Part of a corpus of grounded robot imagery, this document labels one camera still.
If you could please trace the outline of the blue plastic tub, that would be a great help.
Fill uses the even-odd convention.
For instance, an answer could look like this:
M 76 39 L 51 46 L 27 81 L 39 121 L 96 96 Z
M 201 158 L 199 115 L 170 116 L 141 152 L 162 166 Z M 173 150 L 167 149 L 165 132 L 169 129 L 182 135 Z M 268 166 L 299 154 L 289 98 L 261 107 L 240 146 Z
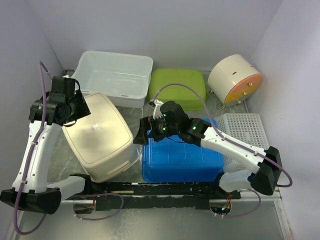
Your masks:
M 207 118 L 191 118 L 187 133 L 191 142 L 183 142 L 177 135 L 142 145 L 142 176 L 148 183 L 213 182 L 222 172 L 221 153 L 201 147 L 196 140 L 210 126 Z

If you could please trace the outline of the cream perforated laundry basket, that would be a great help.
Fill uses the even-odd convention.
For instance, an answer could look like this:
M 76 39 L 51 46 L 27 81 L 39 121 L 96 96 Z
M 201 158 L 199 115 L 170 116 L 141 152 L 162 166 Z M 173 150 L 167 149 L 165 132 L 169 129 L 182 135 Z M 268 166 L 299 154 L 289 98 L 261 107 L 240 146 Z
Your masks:
M 106 95 L 94 93 L 84 99 L 90 115 L 62 131 L 84 171 L 93 182 L 102 183 L 135 164 L 139 151 L 126 121 Z

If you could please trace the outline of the large white plastic tub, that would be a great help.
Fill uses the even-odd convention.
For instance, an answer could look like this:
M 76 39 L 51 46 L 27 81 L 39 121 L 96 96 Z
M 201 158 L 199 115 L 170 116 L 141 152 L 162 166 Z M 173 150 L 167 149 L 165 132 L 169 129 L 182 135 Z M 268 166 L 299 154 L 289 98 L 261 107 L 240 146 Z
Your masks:
M 105 94 L 117 107 L 140 109 L 145 104 L 153 69 L 149 56 L 85 51 L 72 75 L 84 95 Z

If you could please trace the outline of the green plastic tray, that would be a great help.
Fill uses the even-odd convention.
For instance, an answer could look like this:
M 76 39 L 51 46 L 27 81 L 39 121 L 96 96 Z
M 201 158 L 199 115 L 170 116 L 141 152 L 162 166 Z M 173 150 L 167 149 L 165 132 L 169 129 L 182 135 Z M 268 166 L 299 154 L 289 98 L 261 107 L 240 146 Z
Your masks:
M 202 100 L 206 100 L 206 85 L 203 74 L 194 69 L 180 68 L 159 68 L 153 71 L 148 87 L 148 99 L 151 100 L 158 90 L 163 86 L 179 83 L 190 87 L 189 90 L 183 86 L 171 85 L 166 87 L 157 96 L 157 99 L 163 103 L 174 101 L 181 105 L 185 111 L 195 111 L 204 108 L 203 103 L 194 92 L 201 96 Z

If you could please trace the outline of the white perforated plastic basket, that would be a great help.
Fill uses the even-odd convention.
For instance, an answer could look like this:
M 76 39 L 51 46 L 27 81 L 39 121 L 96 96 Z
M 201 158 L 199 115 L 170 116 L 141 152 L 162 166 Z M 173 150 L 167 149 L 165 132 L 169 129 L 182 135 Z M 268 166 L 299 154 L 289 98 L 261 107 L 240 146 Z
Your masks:
M 225 113 L 215 121 L 220 131 L 233 138 L 263 149 L 270 146 L 257 113 Z

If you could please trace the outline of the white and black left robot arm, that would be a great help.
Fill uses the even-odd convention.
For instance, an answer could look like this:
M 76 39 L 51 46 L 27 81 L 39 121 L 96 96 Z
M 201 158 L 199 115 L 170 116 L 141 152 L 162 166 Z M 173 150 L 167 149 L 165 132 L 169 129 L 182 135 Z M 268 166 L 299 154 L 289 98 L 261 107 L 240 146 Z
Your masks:
M 29 137 L 22 164 L 11 188 L 1 191 L 1 202 L 20 211 L 52 215 L 62 201 L 74 195 L 89 199 L 94 192 L 89 175 L 74 173 L 51 183 L 47 177 L 62 127 L 71 127 L 90 113 L 76 79 L 53 77 L 51 90 L 30 107 Z

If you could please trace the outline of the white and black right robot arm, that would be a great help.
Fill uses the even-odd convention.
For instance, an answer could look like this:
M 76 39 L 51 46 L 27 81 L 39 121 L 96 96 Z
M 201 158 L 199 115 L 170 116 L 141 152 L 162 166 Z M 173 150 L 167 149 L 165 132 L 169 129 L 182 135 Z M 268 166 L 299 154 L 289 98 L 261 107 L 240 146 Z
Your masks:
M 159 142 L 178 136 L 187 144 L 219 152 L 245 166 L 245 170 L 222 173 L 217 178 L 212 193 L 218 199 L 248 188 L 266 196 L 274 194 L 282 167 L 277 148 L 264 149 L 231 137 L 212 121 L 189 117 L 174 101 L 153 100 L 149 105 L 154 108 L 153 114 L 140 119 L 134 144 L 146 146 L 149 139 Z

